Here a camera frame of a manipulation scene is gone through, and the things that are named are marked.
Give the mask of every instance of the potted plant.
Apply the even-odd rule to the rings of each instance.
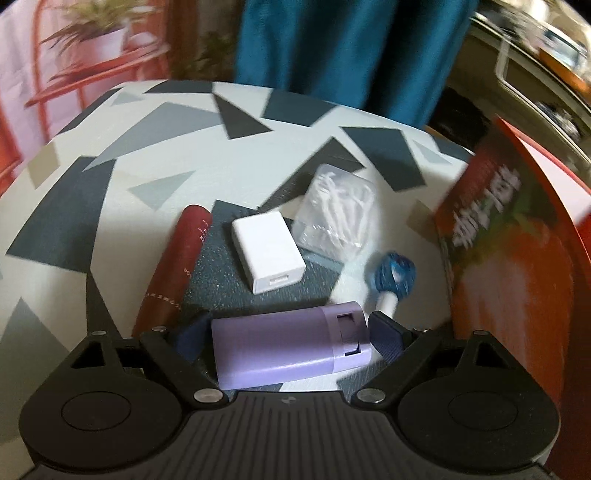
[[[77,44],[81,63],[96,65],[123,52],[129,25],[145,18],[155,8],[145,0],[89,0],[62,7],[70,23],[43,42],[54,40],[60,53]]]

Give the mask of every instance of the picture of orange fruit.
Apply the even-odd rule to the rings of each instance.
[[[529,219],[526,228],[508,223],[497,240],[456,278],[455,334],[492,332],[559,403],[574,295],[570,255],[540,220]]]

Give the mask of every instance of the red tube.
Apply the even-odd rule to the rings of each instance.
[[[212,214],[199,205],[189,205],[178,219],[173,235],[158,262],[144,301],[139,308],[132,336],[163,325],[173,327],[195,268]]]

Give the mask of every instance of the purple cylinder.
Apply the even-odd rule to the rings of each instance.
[[[316,377],[371,360],[357,302],[212,322],[217,379],[223,390]]]

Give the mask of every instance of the blue lollipop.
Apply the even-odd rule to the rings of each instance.
[[[396,252],[387,253],[375,272],[379,292],[376,310],[392,318],[398,302],[411,293],[416,277],[417,269],[411,260]]]

